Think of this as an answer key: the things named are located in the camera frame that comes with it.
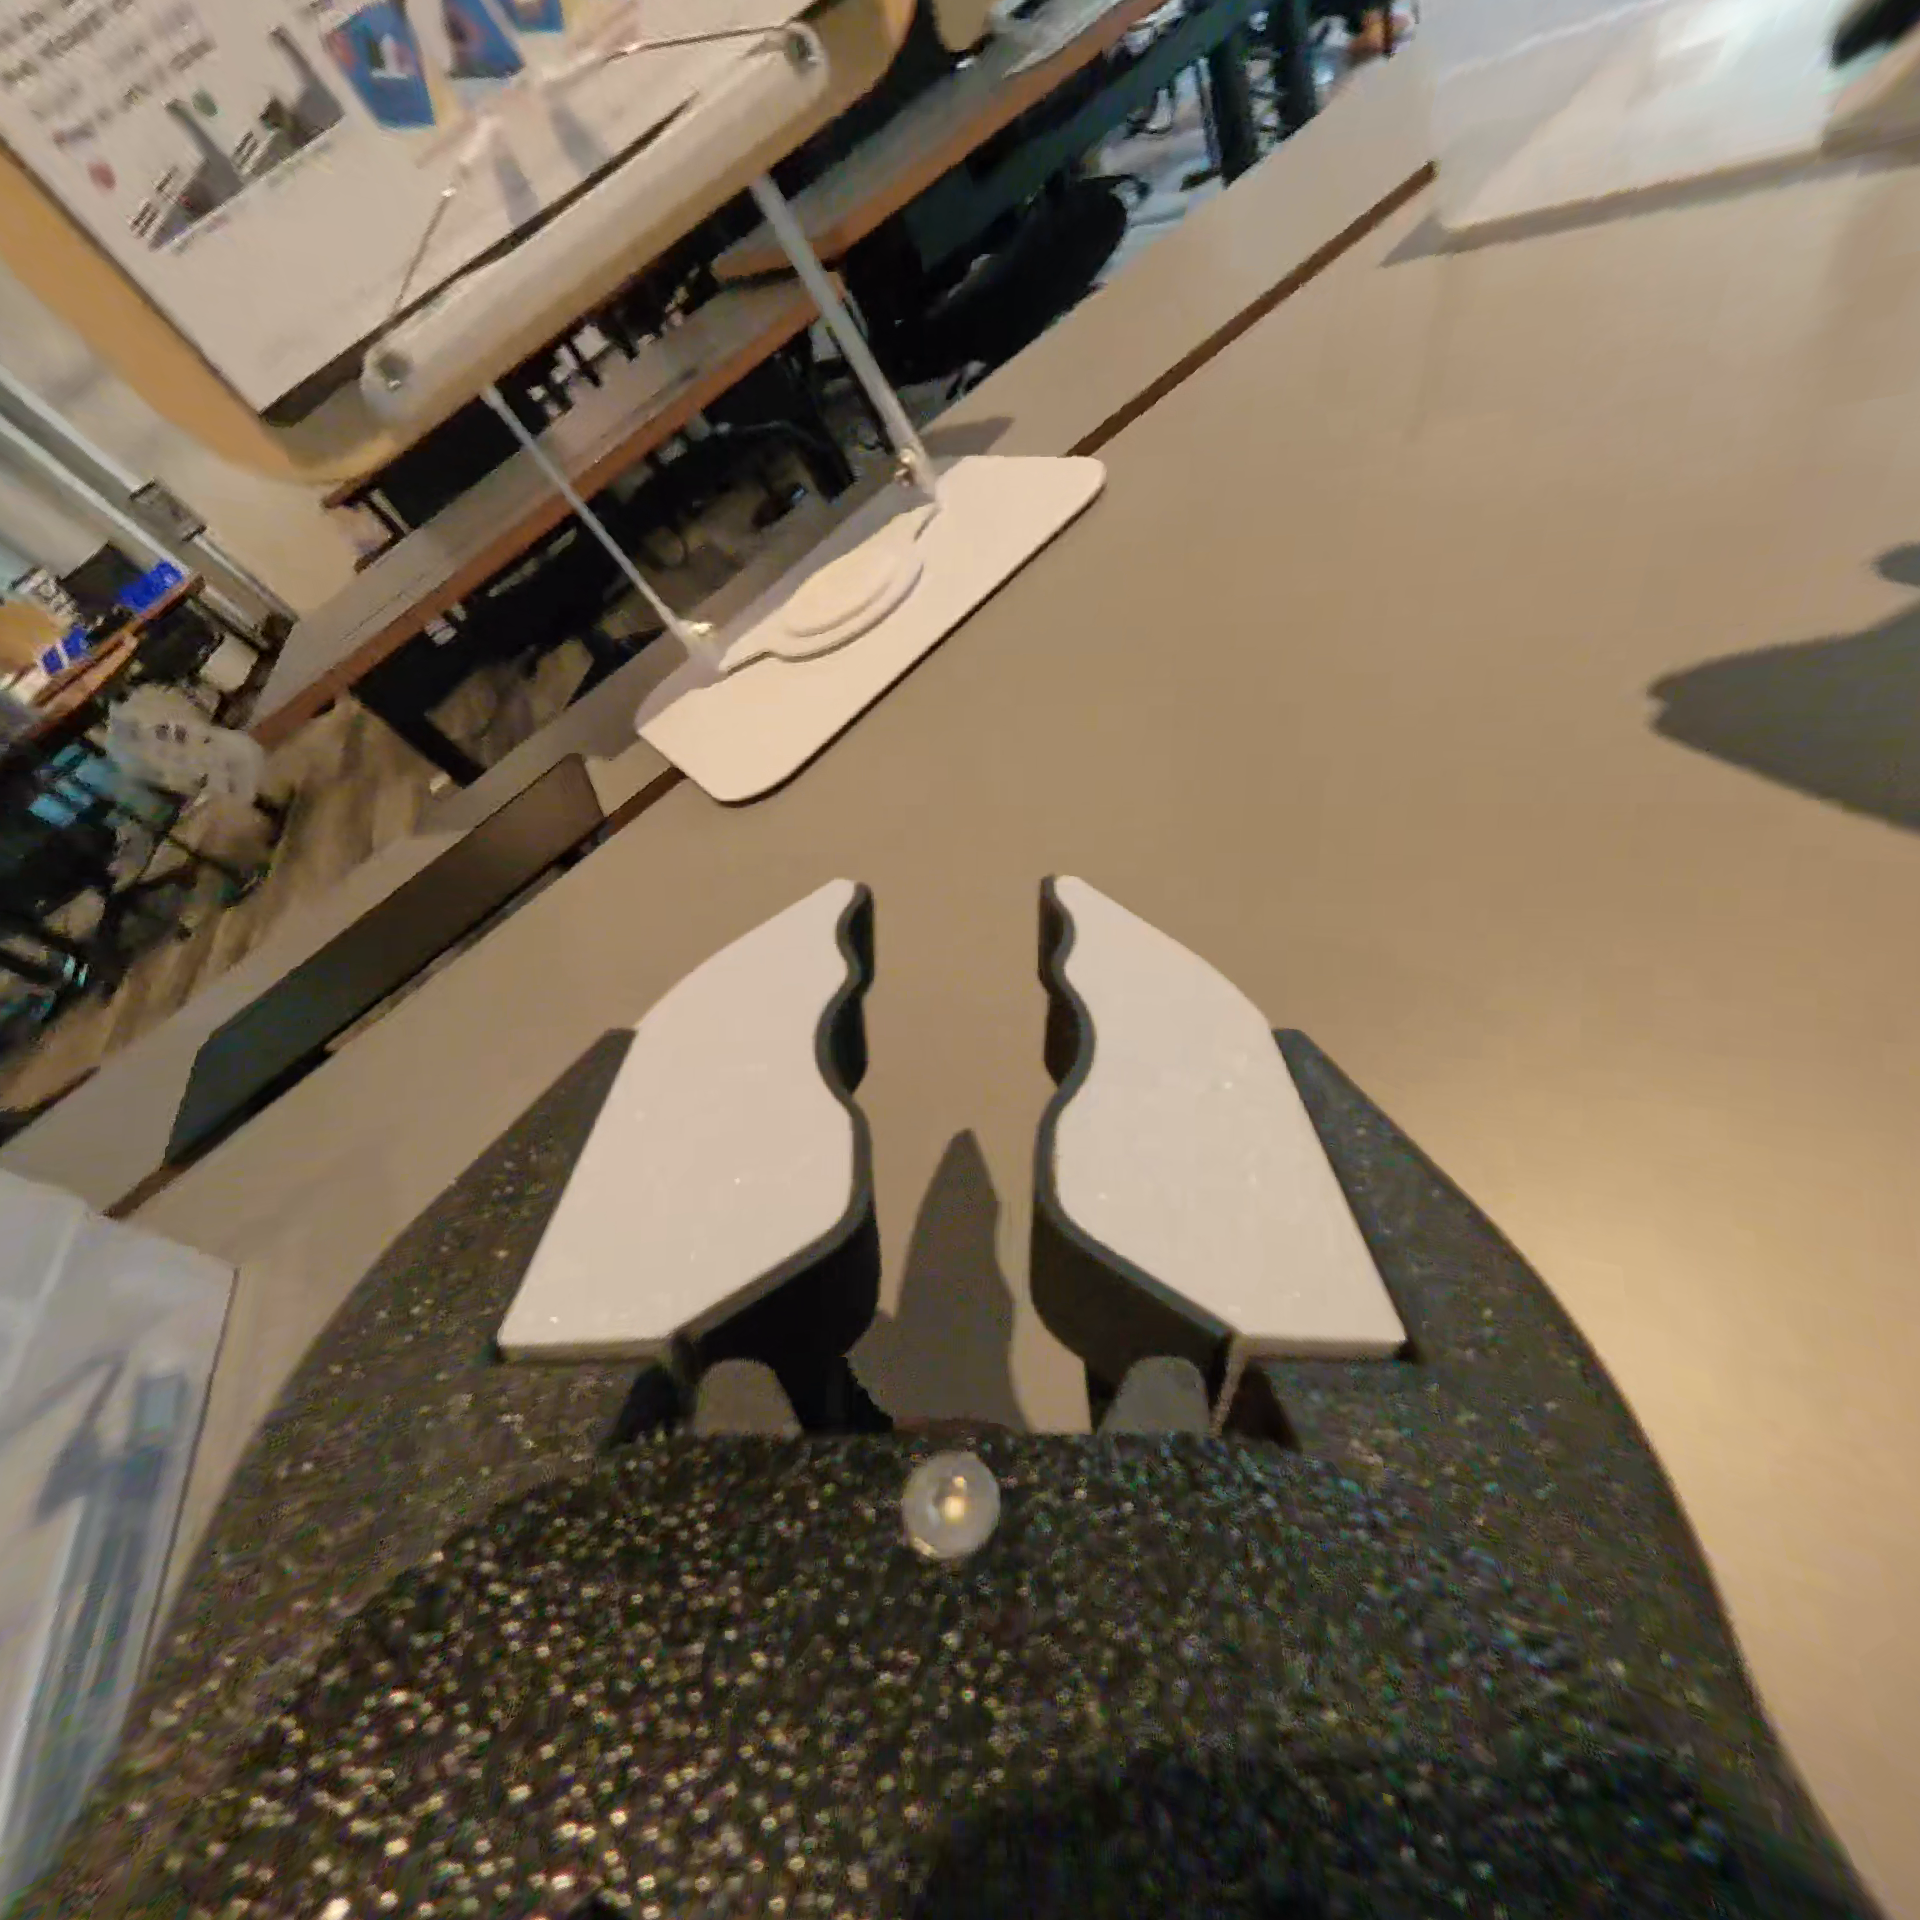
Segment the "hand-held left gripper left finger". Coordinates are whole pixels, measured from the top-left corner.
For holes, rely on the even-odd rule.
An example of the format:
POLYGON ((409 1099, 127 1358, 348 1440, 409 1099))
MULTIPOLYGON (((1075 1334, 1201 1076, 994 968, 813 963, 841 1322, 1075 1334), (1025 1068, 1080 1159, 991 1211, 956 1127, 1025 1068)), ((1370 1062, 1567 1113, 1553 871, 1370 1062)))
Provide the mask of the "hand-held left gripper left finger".
POLYGON ((643 1360, 686 1391, 772 1376, 808 1433, 874 1433, 866 992, 874 894, 830 877, 707 953, 630 1027, 497 1326, 504 1360, 643 1360))

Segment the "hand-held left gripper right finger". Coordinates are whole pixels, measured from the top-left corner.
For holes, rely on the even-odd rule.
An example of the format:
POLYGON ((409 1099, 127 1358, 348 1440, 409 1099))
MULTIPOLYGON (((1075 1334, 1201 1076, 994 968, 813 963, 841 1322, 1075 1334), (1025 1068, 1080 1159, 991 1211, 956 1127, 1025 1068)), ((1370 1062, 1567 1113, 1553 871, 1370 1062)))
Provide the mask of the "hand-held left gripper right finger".
POLYGON ((1041 877, 1038 980, 1033 1307, 1083 1369, 1091 1431, 1220 1433, 1251 1369, 1408 1360, 1257 1003, 1078 876, 1041 877))

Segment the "white document stand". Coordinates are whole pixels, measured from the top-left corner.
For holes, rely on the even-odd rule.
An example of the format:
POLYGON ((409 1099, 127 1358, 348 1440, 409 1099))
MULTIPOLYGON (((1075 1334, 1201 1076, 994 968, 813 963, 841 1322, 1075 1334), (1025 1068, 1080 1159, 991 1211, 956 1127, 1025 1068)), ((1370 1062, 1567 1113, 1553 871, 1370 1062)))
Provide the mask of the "white document stand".
POLYGON ((787 153, 836 80, 836 46, 807 23, 807 3, 729 3, 673 28, 639 27, 639 5, 622 3, 475 113, 359 380, 382 421, 422 423, 455 397, 458 375, 475 381, 505 352, 510 333, 532 327, 536 297, 583 291, 610 275, 617 247, 643 217, 656 216, 676 239, 722 189, 744 186, 755 196, 813 321, 830 330, 880 423, 893 479, 790 560, 731 622, 713 628, 666 606, 590 508, 583 483, 497 386, 482 389, 519 445, 514 466, 537 477, 543 493, 605 548, 682 650, 682 662, 637 705, 634 730, 716 803, 755 803, 819 757, 1083 516, 1107 479, 1086 455, 937 459, 923 447, 838 275, 815 256, 769 170, 758 166, 762 155, 787 153), (557 118, 578 89, 617 61, 639 61, 639 78, 622 78, 617 98, 643 113, 639 146, 582 170, 568 196, 514 221, 475 268, 445 275, 431 300, 411 300, 436 259, 445 212, 481 155, 505 153, 510 130, 536 109, 557 118))

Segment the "brown office desk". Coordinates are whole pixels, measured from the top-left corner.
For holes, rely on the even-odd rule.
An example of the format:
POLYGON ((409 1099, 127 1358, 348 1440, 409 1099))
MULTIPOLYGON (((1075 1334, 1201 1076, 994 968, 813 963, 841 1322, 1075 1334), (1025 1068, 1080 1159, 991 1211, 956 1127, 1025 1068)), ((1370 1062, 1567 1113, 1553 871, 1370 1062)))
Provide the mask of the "brown office desk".
POLYGON ((543 430, 536 449, 486 473, 439 516, 400 534, 322 606, 300 617, 251 709, 248 730, 285 745, 376 662, 519 560, 570 504, 593 496, 686 421, 790 347, 819 307, 793 277, 722 291, 688 322, 643 344, 637 360, 543 430))

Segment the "clear plastic bin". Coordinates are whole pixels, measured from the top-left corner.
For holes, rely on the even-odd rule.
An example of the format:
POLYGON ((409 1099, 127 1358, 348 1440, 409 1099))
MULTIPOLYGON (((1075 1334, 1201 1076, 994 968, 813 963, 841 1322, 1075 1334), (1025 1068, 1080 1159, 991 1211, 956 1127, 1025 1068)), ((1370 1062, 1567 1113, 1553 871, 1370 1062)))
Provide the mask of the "clear plastic bin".
POLYGON ((4 1897, 115 1754, 235 1268, 4 1171, 4 1897))

